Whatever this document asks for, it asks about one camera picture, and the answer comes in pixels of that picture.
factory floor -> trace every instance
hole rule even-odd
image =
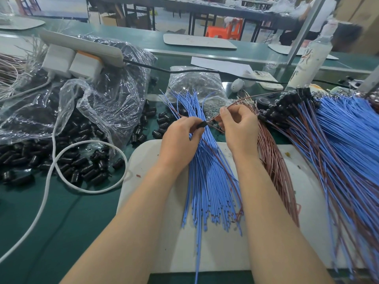
[[[22,15],[23,11],[17,6],[16,0],[9,0],[14,10],[15,14]],[[42,11],[64,11],[64,12],[85,12],[87,13],[86,0],[37,0]],[[173,16],[172,12],[168,12],[163,8],[155,8],[155,27],[157,31],[160,32],[183,32],[188,33],[188,22],[190,18],[189,13],[182,13],[182,17],[179,17],[178,13]],[[89,22],[97,26],[101,23],[101,17],[97,12],[89,12]],[[242,41],[249,42],[253,35],[255,25],[246,23],[244,32],[242,34]],[[196,20],[194,34],[196,36],[203,36],[204,26],[200,25],[200,20]],[[257,42],[264,42],[269,36],[270,31],[261,30]]]

white mat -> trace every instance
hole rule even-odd
[[[0,25],[1,30],[27,30],[42,26],[45,22],[32,18],[24,18],[18,16],[11,17],[12,22],[9,25]]]
[[[163,41],[168,45],[193,46],[193,47],[211,47],[236,49],[237,47],[231,42],[221,38],[209,38],[199,36],[189,36],[180,34],[164,34]]]
[[[283,45],[277,45],[277,44],[270,44],[268,47],[275,52],[278,52],[279,54],[288,55],[291,50],[291,46],[283,46]],[[297,56],[302,56],[305,52],[306,48],[300,48],[297,52]],[[339,60],[339,58],[334,57],[332,55],[328,55],[327,59],[329,60]]]
[[[140,145],[129,160],[129,173],[122,185],[117,211],[126,202],[131,192],[141,183],[147,171],[158,159],[161,140],[150,140]],[[235,176],[236,168],[232,154],[226,143],[219,142]],[[279,149],[290,171],[297,203],[301,205],[299,214],[301,231],[315,249],[326,267],[332,268],[331,242],[329,238],[326,205],[317,179],[292,145],[279,145]],[[188,169],[178,177],[171,190],[159,240],[158,256],[152,273],[193,272],[195,271],[195,228],[192,223],[192,210],[189,209],[187,224],[182,226],[182,215],[188,184]],[[227,233],[221,225],[208,222],[208,231],[202,233],[200,271],[249,270],[246,225],[241,221],[243,236],[236,226]],[[340,252],[337,266],[346,268],[347,264]]]

table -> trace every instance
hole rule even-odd
[[[252,42],[257,39],[259,30],[264,21],[271,22],[272,30],[282,29],[282,30],[293,30],[297,27],[298,20],[281,16],[276,13],[264,13],[263,10],[249,10],[243,7],[224,7],[224,6],[212,6],[210,4],[196,4],[191,2],[183,2],[180,0],[172,1],[172,0],[101,0],[103,2],[108,3],[120,3],[120,4],[135,4],[136,6],[142,6],[146,8],[154,8],[154,7],[163,7],[167,9],[174,9],[180,11],[190,12],[189,17],[189,26],[188,26],[188,34],[194,34],[195,21],[196,19],[205,20],[207,26],[207,20],[211,20],[214,24],[216,21],[216,16],[229,16],[234,18],[243,18],[249,20],[256,24],[255,31],[252,37]],[[201,14],[206,14],[207,18],[202,18]],[[214,15],[214,18],[209,18],[209,14]],[[154,9],[152,14],[153,19],[155,18]]]
[[[39,30],[47,28],[56,31],[62,26],[61,20],[44,19],[46,24],[40,28],[22,32],[0,31],[0,36],[8,37],[17,44],[17,36],[36,35]],[[153,52],[158,61],[156,66],[169,68],[173,65],[190,65],[191,56],[208,56],[220,60],[234,60],[248,63],[254,70],[261,70],[268,56],[273,52],[265,44],[232,41],[237,50],[212,50],[208,48],[191,48],[169,46],[163,42],[161,32],[120,28],[113,26],[92,26],[90,24],[71,21],[66,30],[68,34],[88,34],[100,37],[117,38],[132,42]],[[281,60],[280,55],[273,56]],[[346,74],[362,77],[372,71],[378,64],[379,58],[374,56],[335,54],[340,60],[327,60],[323,66],[322,77],[329,81],[343,78]],[[286,70],[278,80],[288,80],[293,67]],[[149,93],[159,93],[166,90],[168,77],[160,72],[152,72],[158,77],[155,87],[149,88]],[[223,81],[233,78],[221,75]],[[249,91],[250,94],[260,94],[263,90],[258,84]],[[155,103],[157,111],[161,112],[162,103]],[[150,122],[148,139],[152,139],[151,131],[156,128],[156,122]],[[278,144],[288,144],[280,134],[272,132]],[[225,137],[215,133],[217,141],[224,142]],[[133,149],[126,147],[125,153],[129,158]],[[114,176],[117,181],[121,173]],[[36,185],[24,190],[7,191],[0,186],[0,254],[6,252],[27,230],[33,221],[42,200],[44,176],[36,178]],[[102,195],[81,195],[66,189],[62,182],[53,177],[50,186],[50,196],[46,209],[41,216],[36,229],[4,263],[0,265],[1,283],[13,284],[56,284],[75,263],[79,256],[92,241],[100,234],[116,214],[120,190],[114,190]],[[157,283],[188,283],[193,284],[194,274],[163,274],[152,275],[149,284]],[[250,271],[238,272],[204,272],[200,274],[199,284],[202,283],[252,283]]]

power adapter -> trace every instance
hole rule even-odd
[[[75,51],[57,45],[50,45],[42,63],[42,68],[48,73],[70,78],[69,71],[71,63],[75,57]]]
[[[77,78],[90,79],[94,82],[103,67],[103,62],[99,57],[78,51],[71,64],[70,73]]]

green workbench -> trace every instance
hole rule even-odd
[[[22,32],[0,31],[1,36],[31,36],[42,28],[57,30],[62,21],[46,20],[41,28]],[[164,44],[162,33],[118,28],[108,26],[91,26],[71,21],[66,34],[87,34],[99,37],[116,38],[149,49],[157,57],[156,66],[168,69],[173,65],[190,65],[191,56],[207,56],[219,60],[234,60],[248,63],[254,70],[261,70],[264,61],[274,56],[284,61],[285,57],[272,52],[265,44],[233,42],[236,51],[212,50],[207,48],[175,47]],[[337,81],[346,75],[364,77],[379,64],[376,57],[334,54],[339,61],[326,61],[324,68],[317,75],[329,81]],[[285,68],[278,80],[288,80],[293,67]],[[152,71],[158,78],[155,86],[149,87],[149,93],[159,94],[166,90],[168,74]],[[222,81],[230,82],[233,78],[221,75]],[[249,94],[267,93],[258,84],[249,89]],[[164,110],[163,103],[154,103],[158,112]],[[155,119],[149,122],[148,139],[151,131],[157,128]],[[213,132],[217,141],[225,141],[222,134]],[[274,134],[279,144],[288,143],[279,134]],[[129,158],[133,148],[125,148]],[[122,173],[113,175],[110,184],[115,183]],[[45,186],[45,176],[36,176],[34,185],[23,189],[7,189],[0,186],[0,255],[3,255],[29,228],[40,207]],[[40,221],[21,246],[0,265],[0,283],[13,284],[55,284],[66,274],[80,255],[106,227],[116,213],[120,189],[101,195],[82,195],[67,188],[54,176],[50,184],[49,198]],[[204,272],[200,274],[202,283],[252,283],[250,271],[239,272]],[[193,283],[194,273],[155,274],[149,283]]]

